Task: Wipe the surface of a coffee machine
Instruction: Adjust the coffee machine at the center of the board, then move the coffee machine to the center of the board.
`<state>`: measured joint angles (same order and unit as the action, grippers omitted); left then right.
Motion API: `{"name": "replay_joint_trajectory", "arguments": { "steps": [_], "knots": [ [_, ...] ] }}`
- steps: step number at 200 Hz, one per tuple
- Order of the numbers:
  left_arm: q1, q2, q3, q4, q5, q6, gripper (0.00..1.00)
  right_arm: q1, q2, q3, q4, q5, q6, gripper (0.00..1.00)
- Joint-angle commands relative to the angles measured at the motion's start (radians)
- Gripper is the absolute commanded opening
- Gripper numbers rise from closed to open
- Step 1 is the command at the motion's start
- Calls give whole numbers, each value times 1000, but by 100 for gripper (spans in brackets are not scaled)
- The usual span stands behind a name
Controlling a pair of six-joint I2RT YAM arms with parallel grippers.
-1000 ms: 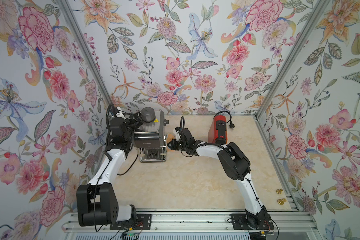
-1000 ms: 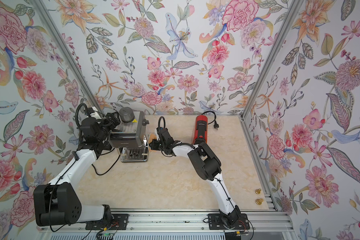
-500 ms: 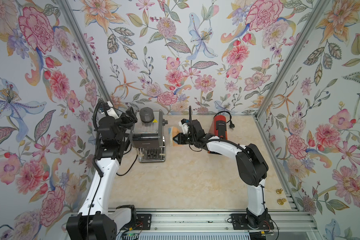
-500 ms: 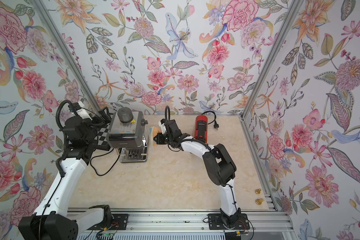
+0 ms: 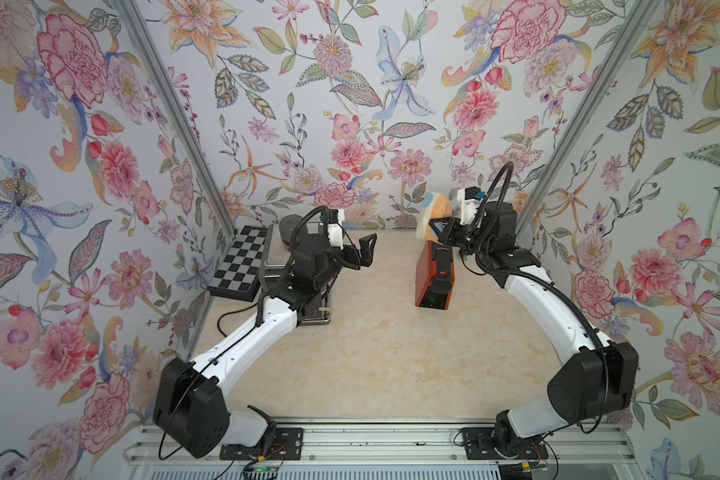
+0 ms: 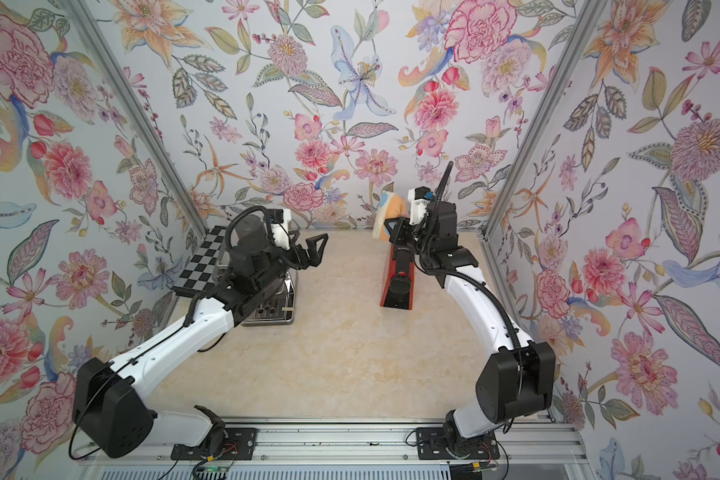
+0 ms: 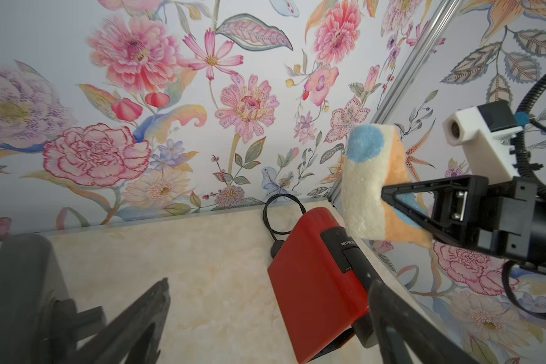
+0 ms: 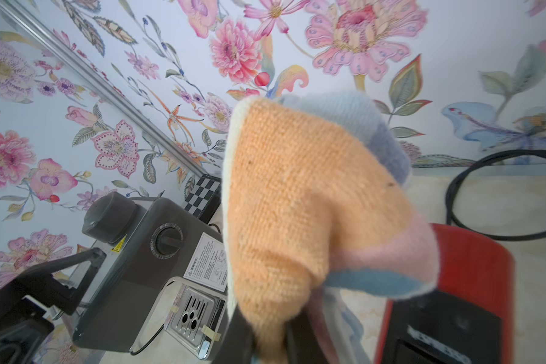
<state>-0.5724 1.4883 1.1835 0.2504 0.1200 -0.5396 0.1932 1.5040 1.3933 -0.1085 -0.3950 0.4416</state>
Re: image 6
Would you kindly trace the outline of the orange blue patterned cloth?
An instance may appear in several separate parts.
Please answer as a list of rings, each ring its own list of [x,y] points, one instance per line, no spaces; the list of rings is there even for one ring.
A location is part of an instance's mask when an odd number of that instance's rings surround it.
[[[388,241],[390,234],[385,227],[389,219],[408,218],[409,210],[405,199],[393,192],[383,191],[373,225],[374,239]]]

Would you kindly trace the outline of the red capsule coffee machine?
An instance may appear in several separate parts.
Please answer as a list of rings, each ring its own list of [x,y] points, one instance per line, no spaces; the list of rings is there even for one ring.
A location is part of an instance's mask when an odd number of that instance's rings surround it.
[[[391,244],[382,284],[382,307],[413,309],[415,271],[412,251],[406,246]]]

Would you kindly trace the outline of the silver grey coffee machine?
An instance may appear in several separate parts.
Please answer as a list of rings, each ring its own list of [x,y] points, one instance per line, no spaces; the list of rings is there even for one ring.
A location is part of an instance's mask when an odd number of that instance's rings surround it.
[[[221,284],[214,298],[232,314],[235,326],[289,325],[295,317],[297,280],[297,272],[289,269],[254,293],[229,280]]]

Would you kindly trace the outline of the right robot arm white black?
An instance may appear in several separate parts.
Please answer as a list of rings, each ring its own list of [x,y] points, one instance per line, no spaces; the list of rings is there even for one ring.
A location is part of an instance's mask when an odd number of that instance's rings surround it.
[[[444,199],[450,175],[436,189],[417,187],[406,198],[383,193],[374,237],[390,242],[381,304],[413,307],[416,273],[433,277],[462,309],[487,355],[470,402],[448,412],[439,428],[418,428],[420,459],[496,460],[502,453],[496,433],[515,419],[548,409],[553,400],[557,358],[511,318],[473,253],[459,242],[457,212]]]

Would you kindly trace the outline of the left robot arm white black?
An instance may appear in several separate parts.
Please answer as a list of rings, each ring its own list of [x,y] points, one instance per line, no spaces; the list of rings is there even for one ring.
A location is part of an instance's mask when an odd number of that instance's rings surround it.
[[[93,358],[78,370],[73,431],[110,458],[162,444],[186,447],[204,460],[220,456],[228,437],[218,415],[202,405],[190,412],[159,410],[147,399],[185,360],[256,313],[290,273],[321,264],[327,235],[299,244],[289,222],[289,210],[263,206],[231,220],[219,249],[220,276],[192,298],[182,319],[107,362]]]

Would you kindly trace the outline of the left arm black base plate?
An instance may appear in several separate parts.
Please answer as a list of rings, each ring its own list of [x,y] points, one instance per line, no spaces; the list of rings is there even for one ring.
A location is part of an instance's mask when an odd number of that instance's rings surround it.
[[[249,461],[253,458],[259,430],[227,427],[217,439],[200,446],[174,445],[171,460]]]

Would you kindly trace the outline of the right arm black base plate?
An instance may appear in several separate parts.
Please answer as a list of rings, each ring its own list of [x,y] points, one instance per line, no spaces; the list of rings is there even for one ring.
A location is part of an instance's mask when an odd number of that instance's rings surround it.
[[[416,450],[419,460],[500,460],[502,454],[492,432],[462,438],[457,432],[446,432],[440,427],[419,427],[405,439],[405,443]]]

